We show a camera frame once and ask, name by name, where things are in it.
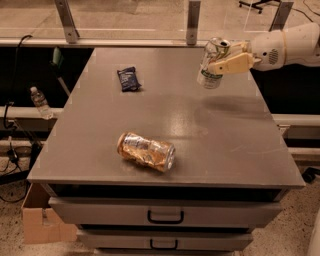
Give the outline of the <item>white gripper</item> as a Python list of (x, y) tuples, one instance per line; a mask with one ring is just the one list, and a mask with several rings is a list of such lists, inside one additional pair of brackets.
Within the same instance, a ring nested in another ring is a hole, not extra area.
[(283, 67), (285, 59), (284, 33), (275, 30), (258, 35), (251, 43), (232, 42), (225, 58), (210, 62), (208, 71), (214, 75), (243, 73), (252, 67), (259, 71), (269, 71)]

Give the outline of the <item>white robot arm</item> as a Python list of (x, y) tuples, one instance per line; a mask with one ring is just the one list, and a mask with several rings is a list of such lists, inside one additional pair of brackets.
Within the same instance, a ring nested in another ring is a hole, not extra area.
[(208, 71), (214, 75), (269, 71), (299, 64), (320, 66), (320, 28), (308, 23), (285, 30), (273, 30), (250, 41), (233, 43), (225, 57), (210, 61)]

